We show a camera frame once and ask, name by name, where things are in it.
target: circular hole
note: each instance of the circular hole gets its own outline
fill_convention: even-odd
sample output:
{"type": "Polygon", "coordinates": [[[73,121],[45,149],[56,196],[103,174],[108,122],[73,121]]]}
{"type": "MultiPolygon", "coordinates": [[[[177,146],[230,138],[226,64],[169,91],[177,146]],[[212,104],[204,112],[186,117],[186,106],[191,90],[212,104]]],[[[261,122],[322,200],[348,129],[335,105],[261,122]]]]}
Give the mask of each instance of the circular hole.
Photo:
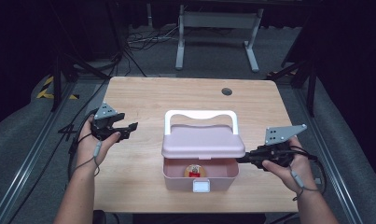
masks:
{"type": "Polygon", "coordinates": [[[223,89],[222,89],[222,93],[223,93],[224,95],[232,95],[232,94],[233,94],[233,91],[232,91],[231,89],[229,89],[229,88],[223,88],[223,89]]]}

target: person's right hand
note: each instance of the person's right hand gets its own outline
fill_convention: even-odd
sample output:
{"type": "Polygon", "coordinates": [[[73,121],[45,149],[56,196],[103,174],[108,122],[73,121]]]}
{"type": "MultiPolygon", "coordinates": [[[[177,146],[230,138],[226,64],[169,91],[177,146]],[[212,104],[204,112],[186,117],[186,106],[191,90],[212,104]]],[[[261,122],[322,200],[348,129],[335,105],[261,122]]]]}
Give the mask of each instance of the person's right hand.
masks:
{"type": "MultiPolygon", "coordinates": [[[[297,137],[292,137],[288,141],[290,146],[301,147],[301,144],[298,141],[297,137]]],[[[268,171],[280,177],[280,179],[289,189],[295,191],[298,194],[301,192],[301,187],[296,183],[295,179],[292,177],[290,169],[292,169],[294,172],[298,174],[300,179],[303,181],[305,188],[317,189],[317,186],[315,185],[315,182],[313,180],[313,173],[310,167],[310,162],[305,156],[295,154],[295,158],[291,162],[290,168],[279,166],[278,164],[275,164],[271,161],[263,161],[262,165],[268,171]]]]}

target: person's left hand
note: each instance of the person's left hand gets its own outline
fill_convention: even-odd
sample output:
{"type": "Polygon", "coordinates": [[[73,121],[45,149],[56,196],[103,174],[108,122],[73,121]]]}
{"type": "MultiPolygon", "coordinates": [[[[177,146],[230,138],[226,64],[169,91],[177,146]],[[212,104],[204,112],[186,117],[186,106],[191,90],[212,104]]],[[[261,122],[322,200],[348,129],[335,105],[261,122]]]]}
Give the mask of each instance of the person's left hand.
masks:
{"type": "Polygon", "coordinates": [[[93,116],[90,116],[79,135],[79,145],[77,147],[77,167],[87,161],[87,164],[82,165],[78,169],[84,169],[89,170],[90,172],[94,173],[94,171],[97,169],[97,165],[100,165],[101,162],[104,161],[106,153],[108,152],[109,148],[111,148],[119,139],[120,133],[113,133],[108,138],[106,138],[102,145],[100,152],[98,153],[98,156],[96,158],[93,158],[94,149],[97,146],[97,143],[99,140],[94,137],[91,133],[91,123],[93,120],[93,116]]]}

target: box latch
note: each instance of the box latch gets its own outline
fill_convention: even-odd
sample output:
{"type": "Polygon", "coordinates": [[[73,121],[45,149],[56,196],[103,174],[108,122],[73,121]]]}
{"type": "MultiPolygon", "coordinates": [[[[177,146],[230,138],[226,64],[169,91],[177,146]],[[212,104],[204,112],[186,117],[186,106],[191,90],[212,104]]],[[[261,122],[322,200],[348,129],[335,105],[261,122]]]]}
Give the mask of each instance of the box latch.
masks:
{"type": "Polygon", "coordinates": [[[209,179],[194,179],[193,180],[193,192],[195,193],[210,192],[210,180],[209,179]]]}

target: gray bracket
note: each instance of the gray bracket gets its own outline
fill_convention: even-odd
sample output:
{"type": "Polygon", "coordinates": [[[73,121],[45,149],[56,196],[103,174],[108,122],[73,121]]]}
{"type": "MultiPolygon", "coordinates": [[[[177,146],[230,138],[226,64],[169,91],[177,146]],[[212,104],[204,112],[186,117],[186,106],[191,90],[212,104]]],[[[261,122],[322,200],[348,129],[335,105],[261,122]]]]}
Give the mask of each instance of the gray bracket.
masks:
{"type": "Polygon", "coordinates": [[[112,106],[108,105],[106,102],[103,102],[98,108],[97,113],[94,116],[94,119],[105,119],[116,116],[118,111],[116,111],[112,106]]]}
{"type": "Polygon", "coordinates": [[[303,132],[307,129],[307,125],[295,125],[286,127],[271,127],[266,129],[265,145],[271,146],[287,141],[292,136],[303,132]]]}

